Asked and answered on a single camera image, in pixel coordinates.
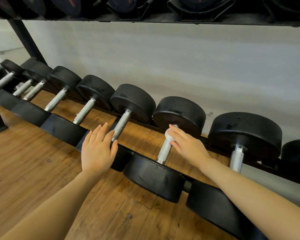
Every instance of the upper rack shelf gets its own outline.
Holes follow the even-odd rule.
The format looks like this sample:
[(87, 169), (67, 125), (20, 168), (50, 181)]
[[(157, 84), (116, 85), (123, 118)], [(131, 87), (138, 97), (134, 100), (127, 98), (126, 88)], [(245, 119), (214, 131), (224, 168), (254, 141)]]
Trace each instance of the upper rack shelf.
[(0, 19), (300, 26), (300, 0), (0, 0)]

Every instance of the person's left arm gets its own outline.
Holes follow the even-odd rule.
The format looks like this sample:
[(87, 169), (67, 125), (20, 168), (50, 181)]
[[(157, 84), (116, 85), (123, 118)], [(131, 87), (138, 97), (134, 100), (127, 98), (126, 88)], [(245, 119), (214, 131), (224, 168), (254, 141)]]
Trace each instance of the person's left arm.
[(87, 135), (82, 145), (82, 172), (63, 189), (41, 204), (0, 240), (61, 240), (64, 239), (76, 218), (85, 198), (110, 168), (118, 150), (110, 142), (114, 131), (106, 131), (108, 124), (98, 126)]

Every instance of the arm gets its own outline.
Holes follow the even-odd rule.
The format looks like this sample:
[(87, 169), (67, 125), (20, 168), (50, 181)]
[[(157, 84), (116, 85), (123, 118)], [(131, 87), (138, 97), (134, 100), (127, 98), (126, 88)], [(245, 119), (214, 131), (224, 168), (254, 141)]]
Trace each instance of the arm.
[(110, 168), (117, 153), (117, 141), (110, 150), (114, 131), (105, 136), (107, 127), (107, 123), (102, 127), (99, 125), (85, 138), (81, 153), (82, 172), (0, 240), (61, 240), (66, 237), (88, 193)]
[(300, 208), (211, 158), (201, 141), (170, 125), (171, 145), (214, 181), (270, 240), (300, 240)]

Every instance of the dumbbell rack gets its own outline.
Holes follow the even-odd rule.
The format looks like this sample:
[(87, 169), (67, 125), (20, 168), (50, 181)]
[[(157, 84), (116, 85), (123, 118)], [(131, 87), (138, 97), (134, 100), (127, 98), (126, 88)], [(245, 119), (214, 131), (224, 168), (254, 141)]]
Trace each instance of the dumbbell rack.
[[(10, 19), (10, 20), (8, 20), (8, 22), (10, 23), (11, 27), (15, 31), (16, 35), (18, 36), (18, 38), (20, 39), (20, 41), (24, 45), (24, 47), (27, 50), (27, 52), (29, 53), (29, 55), (31, 57), (34, 57), (37, 60), (43, 62), (44, 64), (47, 64), (44, 57), (42, 56), (40, 50), (38, 49), (38, 47), (36, 46), (34, 40), (32, 39), (30, 33), (28, 32), (27, 28), (25, 27), (23, 21), (22, 20), (16, 20), (16, 19)], [(80, 103), (80, 104), (84, 104), (84, 102), (76, 100), (76, 99), (71, 98), (71, 97), (67, 97), (67, 99), (73, 100), (73, 101), (75, 101), (77, 103)], [(98, 107), (94, 107), (94, 108), (117, 117), (117, 119), (112, 124), (111, 128), (114, 128), (116, 126), (116, 124), (118, 123), (118, 121), (121, 117), (121, 114), (117, 113), (116, 111), (108, 111), (108, 110), (104, 110), (104, 109), (101, 109), (101, 108), (98, 108)], [(165, 133), (165, 131), (158, 128), (153, 121), (150, 121), (149, 123), (142, 123), (142, 122), (139, 122), (139, 121), (136, 121), (136, 120), (133, 120), (133, 119), (131, 119), (130, 121), (132, 123), (135, 123), (137, 125), (141, 125), (145, 128), (154, 130), (156, 132), (163, 133), (163, 134)], [(4, 131), (5, 129), (7, 129), (7, 126), (4, 124), (4, 122), (1, 118), (1, 115), (0, 115), (0, 132)], [(214, 152), (214, 153), (217, 153), (217, 154), (220, 154), (220, 155), (225, 156), (225, 157), (230, 157), (231, 156), (231, 152), (228, 152), (228, 151), (225, 151), (223, 149), (217, 148), (216, 146), (210, 145), (209, 142), (208, 142), (208, 138), (200, 136), (199, 139), (203, 143), (203, 145), (205, 146), (205, 148), (207, 150), (209, 150), (211, 152)], [(279, 160), (280, 160), (279, 158), (275, 159), (273, 161), (273, 165), (271, 165), (271, 166), (266, 166), (266, 165), (257, 163), (253, 160), (249, 160), (249, 159), (248, 160), (244, 159), (243, 162), (244, 162), (244, 164), (250, 165), (252, 167), (258, 168), (258, 169), (263, 170), (263, 171), (266, 171), (266, 172), (271, 173), (273, 175), (277, 175), (279, 177), (282, 177), (282, 178), (285, 178), (285, 179), (288, 179), (290, 181), (293, 181), (293, 182), (296, 182), (296, 183), (300, 184), (300, 178), (292, 177), (292, 176), (290, 176), (288, 174), (285, 174), (283, 172), (280, 172), (279, 170), (274, 168), (274, 166), (276, 165), (277, 162), (279, 162)], [(189, 183), (192, 183), (194, 181), (193, 178), (191, 178), (191, 177), (189, 177), (189, 176), (187, 176), (183, 173), (181, 173), (181, 174), (186, 178), (186, 180)]]

